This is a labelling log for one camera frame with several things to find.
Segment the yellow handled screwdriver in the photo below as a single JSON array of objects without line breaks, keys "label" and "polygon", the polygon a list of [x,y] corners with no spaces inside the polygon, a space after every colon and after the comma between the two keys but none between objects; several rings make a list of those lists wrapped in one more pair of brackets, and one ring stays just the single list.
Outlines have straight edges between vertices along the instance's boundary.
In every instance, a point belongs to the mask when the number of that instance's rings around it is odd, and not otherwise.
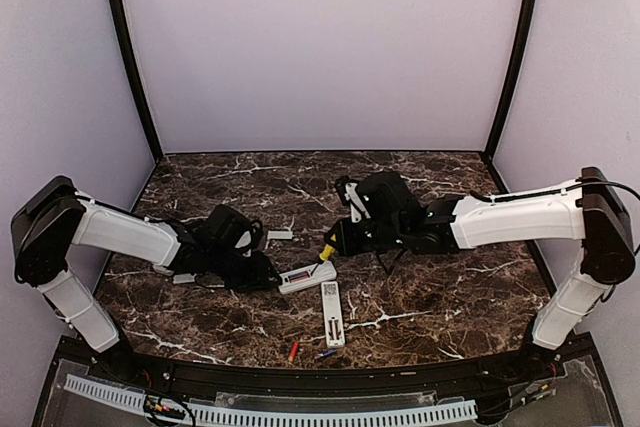
[{"label": "yellow handled screwdriver", "polygon": [[336,252],[336,249],[335,249],[333,246],[331,246],[331,245],[327,244],[327,245],[324,247],[323,251],[319,254],[319,260],[318,260],[318,261],[316,262],[316,264],[313,266],[313,268],[312,268],[312,270],[311,270],[310,275],[313,275],[313,274],[315,273],[315,271],[317,270],[317,268],[318,268],[321,264],[323,264],[323,263],[325,263],[325,262],[328,262],[328,261],[330,260],[331,256],[332,256],[335,252]]}]

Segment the white remote with barcode label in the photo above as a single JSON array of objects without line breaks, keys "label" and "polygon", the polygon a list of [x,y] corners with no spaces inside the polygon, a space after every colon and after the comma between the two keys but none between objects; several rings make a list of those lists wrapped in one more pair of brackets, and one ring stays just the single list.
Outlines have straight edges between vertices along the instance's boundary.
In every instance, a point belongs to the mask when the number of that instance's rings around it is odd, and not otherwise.
[{"label": "white remote with barcode label", "polygon": [[282,295],[305,290],[326,281],[334,281],[337,271],[331,261],[318,262],[280,274],[278,290]]}]

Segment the grey battery cover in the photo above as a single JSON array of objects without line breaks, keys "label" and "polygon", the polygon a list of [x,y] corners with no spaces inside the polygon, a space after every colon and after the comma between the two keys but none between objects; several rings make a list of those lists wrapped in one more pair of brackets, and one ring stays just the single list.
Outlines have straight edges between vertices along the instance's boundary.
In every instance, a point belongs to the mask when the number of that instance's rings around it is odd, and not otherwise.
[{"label": "grey battery cover", "polygon": [[292,240],[294,234],[289,230],[270,230],[267,232],[268,240]]}]

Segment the red blue battery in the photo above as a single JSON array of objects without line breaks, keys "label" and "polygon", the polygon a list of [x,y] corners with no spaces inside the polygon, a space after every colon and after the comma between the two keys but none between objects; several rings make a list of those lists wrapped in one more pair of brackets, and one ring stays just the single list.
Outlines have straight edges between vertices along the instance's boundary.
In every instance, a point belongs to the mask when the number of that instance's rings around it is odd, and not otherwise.
[{"label": "red blue battery", "polygon": [[298,341],[293,343],[293,345],[291,347],[291,350],[289,352],[289,355],[288,355],[288,361],[289,362],[293,362],[295,360],[295,358],[297,356],[297,353],[299,351],[299,347],[300,347],[300,343]]}]

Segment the white button remote control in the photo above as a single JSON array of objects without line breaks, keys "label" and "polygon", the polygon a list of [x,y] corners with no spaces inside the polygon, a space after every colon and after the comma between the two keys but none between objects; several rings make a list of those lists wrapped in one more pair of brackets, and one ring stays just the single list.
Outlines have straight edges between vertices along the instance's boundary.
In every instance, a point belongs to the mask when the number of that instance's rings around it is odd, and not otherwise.
[{"label": "white button remote control", "polygon": [[326,345],[343,347],[346,343],[339,285],[336,281],[320,284]]}]

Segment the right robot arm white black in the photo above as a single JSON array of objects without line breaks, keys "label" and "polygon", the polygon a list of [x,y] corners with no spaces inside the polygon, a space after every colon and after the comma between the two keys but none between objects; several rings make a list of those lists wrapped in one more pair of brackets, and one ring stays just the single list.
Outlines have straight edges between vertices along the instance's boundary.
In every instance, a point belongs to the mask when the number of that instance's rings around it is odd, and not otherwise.
[{"label": "right robot arm white black", "polygon": [[549,303],[535,316],[530,341],[510,360],[521,381],[534,379],[598,300],[634,272],[637,249],[629,213],[600,169],[555,186],[502,195],[446,195],[422,205],[395,171],[335,183],[349,216],[325,233],[320,259],[410,251],[454,254],[480,246],[570,239],[580,255]]}]

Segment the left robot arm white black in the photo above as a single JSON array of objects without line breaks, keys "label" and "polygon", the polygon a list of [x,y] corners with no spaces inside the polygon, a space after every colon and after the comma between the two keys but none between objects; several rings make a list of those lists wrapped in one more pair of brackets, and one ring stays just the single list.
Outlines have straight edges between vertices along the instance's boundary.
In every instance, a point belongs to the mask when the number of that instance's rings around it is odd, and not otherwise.
[{"label": "left robot arm white black", "polygon": [[112,207],[57,176],[11,219],[14,277],[37,289],[96,353],[120,383],[141,374],[140,359],[93,294],[69,267],[72,246],[88,246],[144,260],[159,273],[218,276],[236,292],[268,290],[281,280],[259,249],[263,226],[227,205],[205,219],[154,220]]}]

